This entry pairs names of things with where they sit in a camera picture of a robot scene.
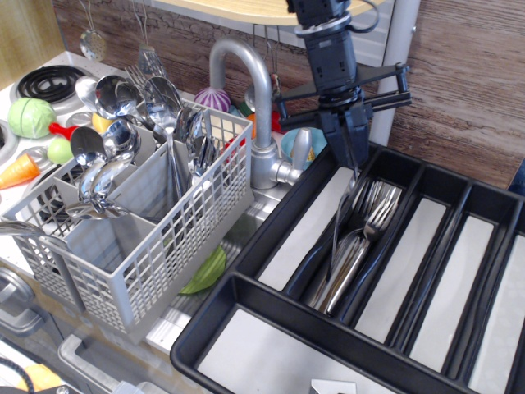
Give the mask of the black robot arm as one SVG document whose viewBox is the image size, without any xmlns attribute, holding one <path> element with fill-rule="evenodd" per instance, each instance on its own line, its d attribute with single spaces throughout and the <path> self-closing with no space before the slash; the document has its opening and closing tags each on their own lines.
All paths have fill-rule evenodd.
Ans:
<svg viewBox="0 0 525 394">
<path fill-rule="evenodd" d="M 305 43 L 311 83 L 274 98 L 282 129 L 322 130 L 341 166 L 357 168 L 368 160 L 369 122 L 375 112 L 411 103 L 408 66 L 358 64 L 348 1 L 290 1 L 299 22 L 295 34 Z"/>
</svg>

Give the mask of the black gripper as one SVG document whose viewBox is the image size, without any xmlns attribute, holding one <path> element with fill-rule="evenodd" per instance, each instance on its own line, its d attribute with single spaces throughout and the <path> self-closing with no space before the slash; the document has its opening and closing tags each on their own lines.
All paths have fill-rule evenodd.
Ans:
<svg viewBox="0 0 525 394">
<path fill-rule="evenodd" d="M 306 44 L 313 81 L 274 98 L 283 127 L 321 127 L 337 162 L 345 167 L 359 167 L 368 160 L 369 120 L 375 112 L 411 104 L 406 79 L 409 66 L 359 65 L 353 32 L 350 16 L 337 16 L 319 25 L 297 26 L 295 33 Z M 388 78 L 396 80 L 395 90 L 364 97 L 364 85 Z M 314 96 L 318 97 L 316 110 L 288 113 L 288 102 Z M 347 126 L 349 143 L 342 125 Z"/>
</svg>

